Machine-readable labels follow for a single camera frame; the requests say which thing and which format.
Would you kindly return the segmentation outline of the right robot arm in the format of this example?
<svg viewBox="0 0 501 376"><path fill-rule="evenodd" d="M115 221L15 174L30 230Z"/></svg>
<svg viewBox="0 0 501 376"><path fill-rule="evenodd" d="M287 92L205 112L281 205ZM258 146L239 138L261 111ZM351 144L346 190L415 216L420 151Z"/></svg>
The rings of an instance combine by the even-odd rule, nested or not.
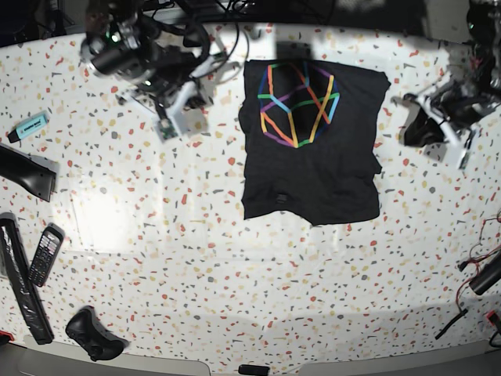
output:
<svg viewBox="0 0 501 376"><path fill-rule="evenodd" d="M210 52L210 36L195 9L185 1L177 4L188 18L184 27L146 15L141 1L90 1L81 44L81 58L94 75L134 85L121 102L153 102L166 138L186 130L187 110L210 103L201 81L229 59L227 52Z"/></svg>

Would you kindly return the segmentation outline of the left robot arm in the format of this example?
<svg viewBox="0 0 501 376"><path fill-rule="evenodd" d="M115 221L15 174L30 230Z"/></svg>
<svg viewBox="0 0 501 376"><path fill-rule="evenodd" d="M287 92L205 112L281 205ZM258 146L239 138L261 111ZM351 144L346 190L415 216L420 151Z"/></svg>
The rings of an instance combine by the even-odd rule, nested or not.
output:
<svg viewBox="0 0 501 376"><path fill-rule="evenodd" d="M433 92L403 96L419 107L405 130L405 146L449 144L466 156L478 123L500 105L500 2L471 1L467 26L473 38L471 69Z"/></svg>

